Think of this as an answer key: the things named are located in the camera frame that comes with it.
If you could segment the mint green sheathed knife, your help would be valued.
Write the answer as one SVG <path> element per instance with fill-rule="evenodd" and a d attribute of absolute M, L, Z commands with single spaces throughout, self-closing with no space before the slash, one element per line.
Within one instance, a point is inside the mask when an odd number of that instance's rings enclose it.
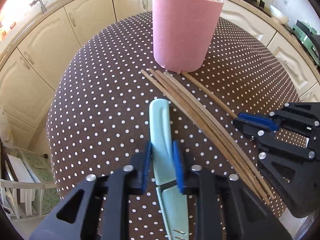
<path fill-rule="evenodd" d="M 169 113 L 169 103 L 165 99 L 155 99 L 149 105 L 156 193 L 168 239 L 188 239 L 187 197 L 182 195 L 177 187 Z"/>

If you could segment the cream lower kitchen cabinets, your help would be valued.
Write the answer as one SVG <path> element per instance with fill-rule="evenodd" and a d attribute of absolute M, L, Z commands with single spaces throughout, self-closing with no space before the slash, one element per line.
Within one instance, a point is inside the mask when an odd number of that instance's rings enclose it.
<path fill-rule="evenodd" d="M 294 36 L 242 0 L 223 0 L 221 16 L 278 57 L 302 98 L 314 98 L 319 73 Z M 28 143 L 76 51 L 117 20 L 151 10 L 152 0 L 58 0 L 1 53 L 1 113 Z"/>

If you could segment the wooden chopstick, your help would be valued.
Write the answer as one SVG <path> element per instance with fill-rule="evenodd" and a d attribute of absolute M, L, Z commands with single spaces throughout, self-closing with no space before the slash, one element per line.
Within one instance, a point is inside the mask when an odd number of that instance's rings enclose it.
<path fill-rule="evenodd" d="M 168 92 L 166 95 L 170 98 L 170 100 L 205 134 L 205 136 L 210 139 L 210 141 L 219 149 L 219 151 L 222 153 L 222 155 L 225 157 L 226 160 L 234 167 L 235 171 L 239 174 L 239 176 L 244 179 L 244 181 L 249 185 L 250 189 L 254 190 L 254 193 L 256 193 L 259 197 L 260 194 L 255 190 L 255 187 L 249 181 L 248 177 L 240 168 L 236 161 L 233 160 L 232 156 L 228 152 L 228 150 L 221 144 L 219 139 L 210 131 L 210 128 L 207 126 L 207 124 L 204 122 L 204 120 L 200 117 L 198 113 L 196 113 L 191 107 L 189 103 L 187 103 L 184 98 L 182 98 L 181 94 L 176 92 L 167 81 L 163 79 L 158 73 L 157 70 L 153 72 L 156 79 L 162 84 L 162 86 L 166 89 Z"/>
<path fill-rule="evenodd" d="M 233 160 L 242 168 L 249 181 L 255 187 L 255 190 L 263 197 L 264 201 L 269 204 L 269 199 L 274 199 L 274 195 L 267 183 L 264 181 L 255 165 L 250 161 L 242 148 L 233 140 L 229 133 L 220 125 L 220 123 L 212 116 L 212 114 L 204 107 L 186 88 L 184 88 L 173 76 L 169 73 L 157 73 L 163 77 L 165 81 L 178 93 L 182 98 L 193 107 L 194 111 L 200 115 L 210 131 L 215 134 L 221 144 L 228 150 Z"/>
<path fill-rule="evenodd" d="M 157 88 L 219 149 L 239 176 L 249 185 L 249 188 L 269 204 L 267 184 L 264 179 L 242 148 L 233 140 L 211 113 L 169 73 L 162 73 L 159 70 L 154 71 L 152 69 L 149 69 L 149 72 L 153 75 L 153 78 L 156 79 L 156 81 L 152 82 Z"/>
<path fill-rule="evenodd" d="M 197 102 L 192 102 L 191 98 L 183 93 L 172 83 L 170 79 L 155 72 L 156 77 L 151 77 L 146 71 L 141 73 L 160 90 L 171 102 L 173 102 L 203 133 L 204 135 L 218 148 L 227 161 L 234 167 L 237 174 L 249 186 L 250 189 L 257 195 L 263 192 L 260 184 L 255 177 L 255 166 L 245 157 L 244 151 L 236 144 L 231 136 L 221 131 L 216 126 L 216 120 L 210 118 L 203 111 L 203 106 L 197 106 Z"/>
<path fill-rule="evenodd" d="M 213 101 L 215 101 L 226 113 L 228 113 L 233 119 L 237 118 L 237 115 L 225 105 L 216 95 L 214 95 L 208 88 L 206 88 L 202 83 L 197 81 L 194 77 L 189 75 L 187 72 L 181 72 L 181 74 L 196 85 L 200 90 L 202 90 L 207 96 L 209 96 Z"/>

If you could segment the brown polka dot tablecloth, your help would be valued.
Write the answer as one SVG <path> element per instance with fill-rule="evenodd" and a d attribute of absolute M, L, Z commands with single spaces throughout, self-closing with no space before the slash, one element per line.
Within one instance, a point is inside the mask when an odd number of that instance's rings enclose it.
<path fill-rule="evenodd" d="M 152 12 L 103 29 L 74 55 L 56 90 L 47 120 L 52 172 L 60 199 L 88 174 L 105 176 L 129 163 L 149 141 L 149 104 L 167 99 L 141 69 L 163 69 L 153 57 Z M 257 163 L 255 141 L 244 138 L 231 118 L 207 94 L 173 73 L 210 111 L 242 150 Z M 190 73 L 237 115 L 281 109 L 300 102 L 286 70 L 244 29 L 219 19 L 200 69 Z M 171 136 L 196 163 L 221 176 L 233 166 L 215 145 L 170 103 Z M 168 239 L 151 168 L 145 195 L 130 196 L 129 239 Z"/>

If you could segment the green countertop appliance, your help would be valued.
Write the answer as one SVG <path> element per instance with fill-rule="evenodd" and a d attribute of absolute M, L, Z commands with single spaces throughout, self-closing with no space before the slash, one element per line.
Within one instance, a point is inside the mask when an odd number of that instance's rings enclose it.
<path fill-rule="evenodd" d="M 309 24 L 297 20 L 291 29 L 291 33 L 296 37 L 305 51 L 308 52 L 315 65 L 319 66 L 319 35 L 317 31 Z"/>

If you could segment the pink cylindrical utensil holder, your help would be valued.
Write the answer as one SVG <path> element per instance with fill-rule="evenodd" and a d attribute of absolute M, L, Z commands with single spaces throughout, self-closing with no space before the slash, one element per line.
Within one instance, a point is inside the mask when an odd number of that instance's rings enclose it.
<path fill-rule="evenodd" d="M 222 0 L 152 0 L 153 57 L 166 70 L 194 72 L 206 57 Z"/>

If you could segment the white step stool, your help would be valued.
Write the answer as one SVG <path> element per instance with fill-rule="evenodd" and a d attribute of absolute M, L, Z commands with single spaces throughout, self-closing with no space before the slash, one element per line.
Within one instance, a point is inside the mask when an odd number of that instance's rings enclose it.
<path fill-rule="evenodd" d="M 1 204 L 11 219 L 45 216 L 60 202 L 47 155 L 6 148 L 1 155 Z"/>

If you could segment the chrome sink faucet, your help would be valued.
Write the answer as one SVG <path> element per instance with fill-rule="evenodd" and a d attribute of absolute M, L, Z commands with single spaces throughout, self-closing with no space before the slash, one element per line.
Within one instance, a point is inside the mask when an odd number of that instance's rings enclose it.
<path fill-rule="evenodd" d="M 33 6 L 36 5 L 36 3 L 39 3 L 39 4 L 40 4 L 41 12 L 42 12 L 43 14 L 47 12 L 46 5 L 43 3 L 42 0 L 33 0 L 33 1 L 30 3 L 30 6 L 33 7 Z"/>

